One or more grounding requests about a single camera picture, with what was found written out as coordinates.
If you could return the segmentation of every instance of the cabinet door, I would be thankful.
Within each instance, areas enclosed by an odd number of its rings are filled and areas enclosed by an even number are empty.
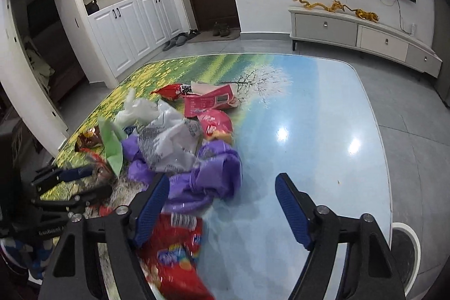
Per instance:
[[[115,5],[120,25],[135,60],[154,50],[154,40],[150,38],[144,26],[142,13],[137,0],[126,0]]]
[[[88,16],[95,38],[115,77],[134,63],[117,13],[111,6]]]
[[[160,12],[158,0],[137,0],[141,10],[144,24],[148,33],[155,40],[155,47],[162,45],[169,40],[163,16]]]
[[[177,36],[181,31],[181,22],[173,0],[158,0],[169,38]]]

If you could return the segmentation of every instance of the shoe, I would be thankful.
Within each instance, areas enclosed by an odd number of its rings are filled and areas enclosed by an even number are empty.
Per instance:
[[[176,39],[175,45],[177,46],[184,45],[186,41],[188,41],[188,38],[186,36],[181,35]]]
[[[167,41],[165,46],[163,47],[163,51],[167,51],[172,49],[172,47],[174,47],[176,44],[176,39],[172,39],[170,41]]]

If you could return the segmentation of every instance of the gray floor tile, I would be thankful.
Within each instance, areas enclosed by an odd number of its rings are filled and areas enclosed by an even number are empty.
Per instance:
[[[414,281],[414,285],[411,288],[407,300],[415,298],[417,295],[420,295],[424,291],[426,291],[431,285],[433,285],[437,276],[439,276],[440,271],[442,270],[443,265],[432,268],[426,272],[417,275],[416,280]]]
[[[450,146],[410,135],[422,187],[424,229],[420,272],[443,264],[450,254]]]
[[[392,192],[392,220],[405,223],[422,243],[422,193],[411,139],[407,132],[380,127]]]

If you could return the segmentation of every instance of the candy wrapper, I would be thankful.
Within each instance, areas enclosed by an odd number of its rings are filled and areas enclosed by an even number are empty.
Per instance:
[[[80,149],[83,148],[92,149],[102,144],[100,129],[98,128],[98,125],[96,125],[78,135],[75,142],[75,152],[80,152]]]
[[[206,140],[221,139],[232,145],[233,126],[228,115],[220,110],[210,109],[197,116]]]
[[[203,220],[191,215],[160,214],[139,256],[167,300],[214,300],[196,271]]]
[[[157,89],[150,94],[159,94],[162,98],[175,101],[181,96],[185,96],[188,93],[192,93],[192,88],[189,84],[170,84],[163,88]]]
[[[218,110],[225,110],[239,105],[238,99],[231,87],[231,84],[225,84],[221,87],[211,86],[206,84],[203,90],[209,90],[210,87],[215,89],[203,95],[188,94],[184,98],[184,116],[195,117],[202,112],[211,108]]]

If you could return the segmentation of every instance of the gold dragon figurine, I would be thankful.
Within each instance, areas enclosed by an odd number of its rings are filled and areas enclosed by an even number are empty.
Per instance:
[[[311,4],[307,0],[293,0],[293,1],[294,2],[298,1],[302,4],[304,4],[303,7],[305,7],[306,9],[312,9],[314,7],[320,6],[328,12],[336,12],[336,10],[338,10],[338,9],[342,9],[345,12],[345,8],[347,8],[349,11],[354,12],[356,17],[358,17],[358,18],[366,19],[366,20],[369,20],[369,21],[372,21],[375,23],[379,21],[378,15],[376,13],[366,12],[360,8],[351,9],[350,7],[348,7],[347,4],[342,4],[340,1],[337,1],[337,0],[333,0],[331,7],[327,7],[325,4],[322,4],[322,3]]]

